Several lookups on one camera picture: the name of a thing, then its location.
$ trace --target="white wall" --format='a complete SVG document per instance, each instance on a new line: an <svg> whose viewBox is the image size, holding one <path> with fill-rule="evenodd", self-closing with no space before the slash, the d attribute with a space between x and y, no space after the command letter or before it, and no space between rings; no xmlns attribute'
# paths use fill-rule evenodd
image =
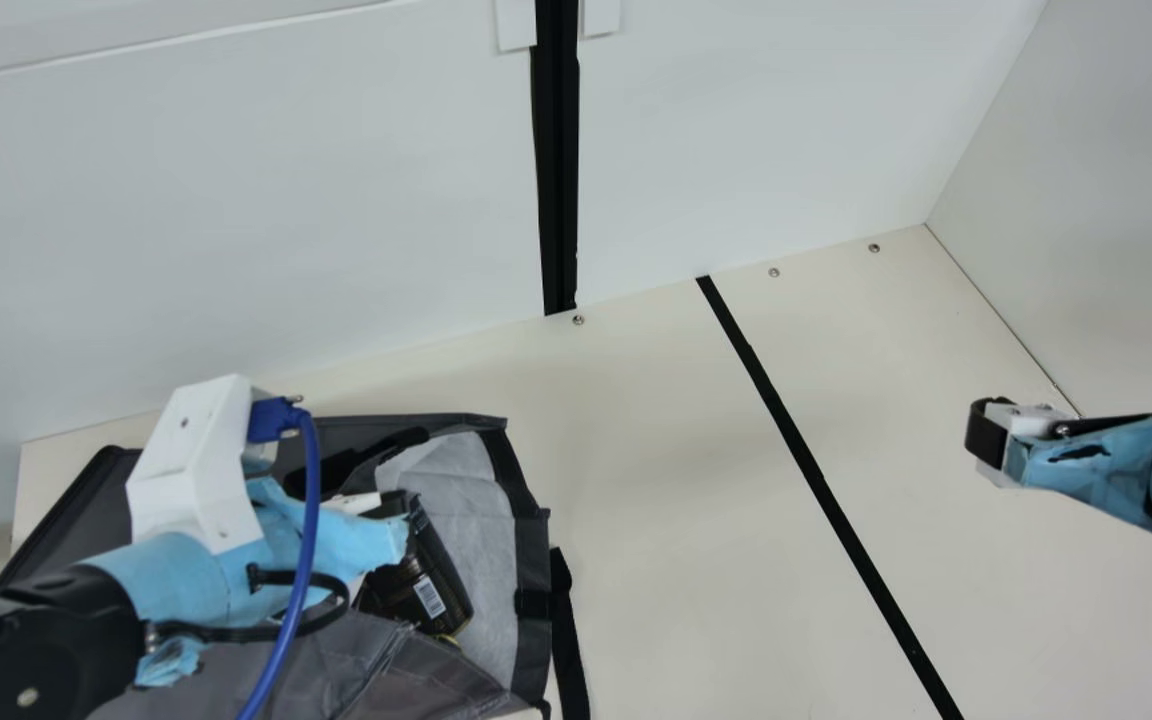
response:
<svg viewBox="0 0 1152 720"><path fill-rule="evenodd" d="M923 223L1043 0L626 0L579 45L579 300Z"/></svg>
<svg viewBox="0 0 1152 720"><path fill-rule="evenodd" d="M539 314L535 204L492 0L0 71L0 521L24 439Z"/></svg>
<svg viewBox="0 0 1152 720"><path fill-rule="evenodd" d="M1084 414L1152 409L1152 0L1053 0L931 219Z"/></svg>
<svg viewBox="0 0 1152 720"><path fill-rule="evenodd" d="M387 1L403 0L0 0L0 68Z"/></svg>

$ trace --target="barcode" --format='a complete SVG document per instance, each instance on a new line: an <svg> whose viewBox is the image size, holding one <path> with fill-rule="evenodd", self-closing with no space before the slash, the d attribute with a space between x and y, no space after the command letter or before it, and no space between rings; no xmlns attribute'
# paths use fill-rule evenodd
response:
<svg viewBox="0 0 1152 720"><path fill-rule="evenodd" d="M438 588L434 588L434 582L425 575L420 578L412 589L416 591L416 597L420 598L420 605L425 606L425 614L429 615L430 620L442 615L447 612L447 606L444 605L442 597L438 597Z"/></svg>

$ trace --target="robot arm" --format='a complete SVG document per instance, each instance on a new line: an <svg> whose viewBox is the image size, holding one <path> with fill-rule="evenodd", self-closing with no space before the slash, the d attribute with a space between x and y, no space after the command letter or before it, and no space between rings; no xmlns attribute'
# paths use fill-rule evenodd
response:
<svg viewBox="0 0 1152 720"><path fill-rule="evenodd" d="M302 560L306 578L343 594L343 611L347 583L403 556L402 518L320 510L314 526L273 479L247 479L306 420L293 406L237 376L175 391L128 479L132 543L0 592L0 717L79 720L132 683L170 682L194 667L160 652L173 632L192 646L289 642L323 624L297 626L303 602L289 606ZM265 624L283 609L282 628Z"/></svg>
<svg viewBox="0 0 1152 720"><path fill-rule="evenodd" d="M965 446L998 487L1049 488L1152 532L1152 414L1076 419L984 397Z"/></svg>

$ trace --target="blue cable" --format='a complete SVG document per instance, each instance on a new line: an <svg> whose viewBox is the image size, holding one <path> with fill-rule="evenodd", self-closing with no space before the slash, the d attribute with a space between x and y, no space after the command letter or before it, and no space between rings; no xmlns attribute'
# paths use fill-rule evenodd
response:
<svg viewBox="0 0 1152 720"><path fill-rule="evenodd" d="M278 682L279 673L283 670L291 642L296 639L296 629L301 624L301 614L305 611L305 596L310 589L310 573L314 570L314 546L319 539L319 501L321 500L321 467L319 460L319 437L314 430L314 418L305 410L294 410L294 419L301 429L301 439L305 444L305 529L301 533L301 556L296 562L296 578L291 583L291 598L287 601L287 614L283 615L282 628L278 630L274 650L265 662L265 670L256 680L256 688L247 698L247 705L238 712L238 720L255 720L259 714L270 692Z"/></svg>

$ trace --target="black vertical strip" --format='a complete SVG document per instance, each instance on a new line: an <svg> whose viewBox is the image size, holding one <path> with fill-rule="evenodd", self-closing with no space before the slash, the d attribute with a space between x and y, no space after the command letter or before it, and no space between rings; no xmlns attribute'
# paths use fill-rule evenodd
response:
<svg viewBox="0 0 1152 720"><path fill-rule="evenodd" d="M540 214L545 314L576 308L576 177L579 160L579 0L536 0L531 127Z"/></svg>
<svg viewBox="0 0 1152 720"><path fill-rule="evenodd" d="M838 537L838 541L842 543L847 556L851 559L851 566L861 575L865 588L869 589L869 596L873 598L879 612L882 613L882 619L887 620L887 627L892 629L893 635L896 635L896 642L900 643L901 650L905 651L905 659L914 667L914 673L918 675L918 680L922 680L923 689L927 691L933 705L941 712L941 717L945 717L946 720L961 719L963 714L958 712L954 698L950 697L950 691L945 687L941 675L937 674L937 667L932 666L927 653L923 652L923 645L918 642L918 637L915 637L914 629L905 620L904 612L901 612L896 605L896 598L892 597L892 592L888 591L887 583L882 582L882 575L878 574L873 560L869 559L869 553L861 544L861 538L856 536L856 530L851 529L851 523L847 521L842 506L838 505L838 499L833 497L829 484L824 479L824 473L812 456L812 448L808 447L803 433L794 424L790 411L781 401L780 393L776 393L776 387L768 378L767 370L763 369L763 363L755 354L755 348L750 346L749 341L745 341L745 334L741 332L736 318L733 318L732 311L727 309L727 302L718 291L713 279L708 275L696 278L696 283L699 285L705 300L712 306L718 324L722 325L723 332L727 333L727 340L732 342L733 350L736 350L741 363L745 365L745 372L749 373L750 381L753 381L755 387L758 388L758 395L767 406L768 414L772 414L772 420L781 430L785 445L790 448L794 460L799 464L799 470L803 471L808 486L812 488L812 493L820 505L820 510L829 521L833 533Z"/></svg>

